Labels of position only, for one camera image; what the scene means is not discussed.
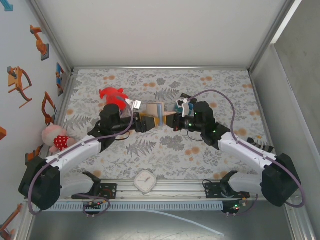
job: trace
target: metal frame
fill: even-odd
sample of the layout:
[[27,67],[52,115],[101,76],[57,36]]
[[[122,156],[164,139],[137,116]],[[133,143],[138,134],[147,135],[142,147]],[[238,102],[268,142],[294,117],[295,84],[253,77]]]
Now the metal frame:
[[[32,10],[33,14],[37,18],[40,23],[40,26],[43,32],[46,34],[50,44],[53,46],[54,50],[56,51],[58,57],[62,60],[62,64],[65,66],[65,70],[71,75],[72,71],[73,75],[69,79],[66,91],[64,92],[64,97],[61,105],[61,110],[59,112],[57,118],[57,124],[61,124],[65,118],[66,111],[68,108],[68,104],[73,92],[73,87],[75,83],[75,79],[78,75],[79,69],[199,69],[199,70],[234,70],[234,71],[243,71],[245,67],[236,66],[236,67],[229,67],[229,66],[222,66],[222,67],[212,67],[212,66],[99,66],[99,67],[81,67],[77,66],[73,69],[72,63],[70,62],[68,56],[64,54],[64,50],[59,44],[59,41],[55,37],[55,34],[50,27],[50,23],[46,20],[44,15],[44,11],[41,6],[37,3],[36,0],[26,0],[30,9]],[[270,45],[272,39],[274,38],[276,32],[278,31],[280,25],[282,24],[283,20],[285,19],[287,13],[291,9],[292,5],[294,4],[295,0],[287,0],[283,7],[281,8],[277,18],[275,19],[271,29],[269,30],[265,40],[263,41],[261,47],[259,48],[256,56],[254,57],[250,67],[249,73],[251,74],[254,69],[257,67],[259,61],[261,60],[263,54],[265,53],[267,47]],[[256,91],[256,87],[252,82],[253,90],[256,96],[256,100],[258,103],[259,110],[261,112],[262,121],[264,130],[267,134],[267,139],[270,143],[272,143],[270,132],[268,126],[266,124],[266,119],[263,114],[263,109],[261,107],[259,97]],[[183,181],[159,181],[158,185],[155,187],[152,193],[149,193],[148,196],[142,196],[141,193],[137,192],[137,189],[133,187],[133,181],[130,180],[119,180],[119,181],[108,181],[103,180],[103,182],[116,182],[118,183],[118,199],[117,201],[205,201],[205,193],[202,188],[200,181],[192,181],[192,180],[183,180]],[[298,198],[291,199],[291,202],[297,201]],[[306,239],[316,239],[313,229],[311,227],[311,223],[306,211],[306,208],[290,208],[288,206],[285,207],[288,223],[291,227],[292,238],[296,240],[306,240]],[[30,229],[32,228],[33,224],[33,216],[28,210],[28,206],[26,202],[24,203],[23,214],[22,214],[21,224],[18,228],[17,233],[14,236],[14,240],[25,240],[28,238],[28,234]]]
[[[151,69],[159,69],[163,67],[148,67]],[[192,69],[204,69],[204,67],[193,67]],[[215,67],[205,67],[206,69],[215,69]],[[78,75],[79,68],[74,69],[74,73],[71,79],[68,81],[68,85],[66,87],[66,91],[63,93],[64,98],[61,105],[61,111],[59,112],[59,116],[57,118],[57,124],[62,124],[66,115],[66,110],[68,108],[68,104],[70,102],[70,98],[73,93],[74,84],[76,82],[76,78]],[[270,143],[272,143],[272,139],[270,136],[270,131],[268,129],[266,119],[263,113],[263,109],[261,107],[261,103],[259,101],[259,96],[256,91],[256,86],[254,82],[251,80],[253,91],[257,100],[258,108],[261,112],[262,123],[264,126],[264,130],[267,136],[267,139]],[[113,202],[205,202],[207,201],[205,192],[203,190],[202,181],[199,180],[160,180],[157,182],[156,187],[147,195],[142,195],[137,188],[134,187],[133,180],[106,180],[103,179],[102,183],[117,183],[117,199],[113,200]],[[263,196],[259,196],[260,201],[265,201]],[[299,196],[295,196],[292,201],[299,200]],[[232,199],[212,199],[213,202],[219,201],[232,201]],[[66,198],[64,200],[60,200],[60,203],[63,202],[84,202],[84,200],[73,200],[71,198]],[[286,206],[284,208],[286,212],[286,216],[288,219],[288,225],[292,234],[292,239],[295,240],[309,240],[315,239],[315,235],[310,223],[310,219],[308,217],[306,208],[291,208]],[[24,211],[23,211],[23,220],[21,221],[21,225],[19,231],[17,232],[14,240],[26,240],[28,234],[30,234],[30,229],[32,228],[32,224],[34,222],[34,218],[28,210],[28,206],[26,202],[24,203]]]
[[285,20],[288,12],[290,11],[291,7],[295,3],[296,0],[286,0],[284,5],[282,6],[278,16],[274,20],[269,32],[267,33],[261,47],[259,48],[257,54],[255,55],[254,59],[252,60],[252,63],[249,67],[249,74],[251,74],[255,68],[257,67],[259,61],[261,60],[262,56],[266,52],[268,46],[272,42],[273,38],[275,37],[278,29],[280,28],[282,22]]
[[216,70],[247,71],[245,66],[75,66],[73,71],[85,69],[171,69],[171,70]]

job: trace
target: floral tablecloth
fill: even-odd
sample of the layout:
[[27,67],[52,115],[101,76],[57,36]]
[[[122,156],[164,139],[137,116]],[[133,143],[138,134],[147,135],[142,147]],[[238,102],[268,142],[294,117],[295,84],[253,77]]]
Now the floral tablecloth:
[[[77,140],[86,136],[100,119],[106,100],[99,90],[123,88],[132,100],[142,103],[164,102],[165,110],[174,109],[182,93],[193,96],[203,90],[216,89],[226,94],[236,110],[234,129],[238,136],[267,144],[260,112],[246,71],[192,69],[83,69],[78,72],[63,127]],[[232,110],[220,95],[204,93],[198,101],[213,108],[216,121],[230,127]],[[193,139],[200,134],[189,133]],[[201,141],[191,140],[185,130],[173,132],[167,126],[146,133],[130,132],[130,137],[114,142],[104,152],[71,170],[70,175],[92,172],[101,179],[133,179],[142,170],[158,179],[221,179],[231,170],[254,174],[254,170],[237,158],[215,150]]]

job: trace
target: white cable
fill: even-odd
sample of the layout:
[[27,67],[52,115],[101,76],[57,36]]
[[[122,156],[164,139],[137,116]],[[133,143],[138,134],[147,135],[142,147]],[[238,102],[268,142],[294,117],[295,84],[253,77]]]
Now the white cable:
[[212,232],[212,233],[214,233],[214,234],[218,234],[218,235],[220,235],[220,236],[222,236],[222,237],[225,236],[223,233],[218,232],[218,231],[216,231],[216,230],[213,230],[213,229],[211,229],[211,228],[209,228],[209,227],[207,227],[207,226],[204,226],[204,225],[202,225],[202,224],[200,224],[200,223],[197,223],[197,222],[195,222],[195,221],[191,221],[191,220],[188,220],[188,219],[179,217],[179,216],[175,216],[175,215],[172,215],[172,214],[169,214],[169,213],[165,213],[165,212],[162,212],[162,211],[152,211],[152,210],[142,210],[141,212],[147,212],[147,213],[165,215],[165,216],[168,216],[168,217],[171,217],[171,218],[174,218],[174,219],[179,219],[179,220],[181,220],[181,221],[184,221],[184,222],[187,222],[187,223],[190,223],[190,224],[194,224],[194,225],[196,225],[196,226],[198,226],[198,227],[200,227],[200,228],[206,229],[206,230],[208,230],[208,231],[210,231],[210,232]]

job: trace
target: clock face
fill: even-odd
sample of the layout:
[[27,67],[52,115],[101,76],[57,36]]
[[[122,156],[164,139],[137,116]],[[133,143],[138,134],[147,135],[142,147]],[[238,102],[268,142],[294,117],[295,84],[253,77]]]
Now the clock face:
[[134,185],[143,193],[150,192],[156,185],[156,177],[149,171],[143,170],[134,179]]

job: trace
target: red toy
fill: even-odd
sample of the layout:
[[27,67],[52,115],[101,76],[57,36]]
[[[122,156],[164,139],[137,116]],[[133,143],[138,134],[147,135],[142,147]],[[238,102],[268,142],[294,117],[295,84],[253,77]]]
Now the red toy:
[[124,93],[124,89],[123,88],[120,88],[119,90],[117,90],[116,88],[114,87],[107,87],[103,90],[99,90],[99,93],[100,93],[100,98],[103,99],[104,96],[106,95],[106,104],[116,104],[120,110],[124,110],[126,108],[126,104],[119,100],[117,98],[117,96],[123,98],[123,99],[127,99],[128,96],[125,95]]

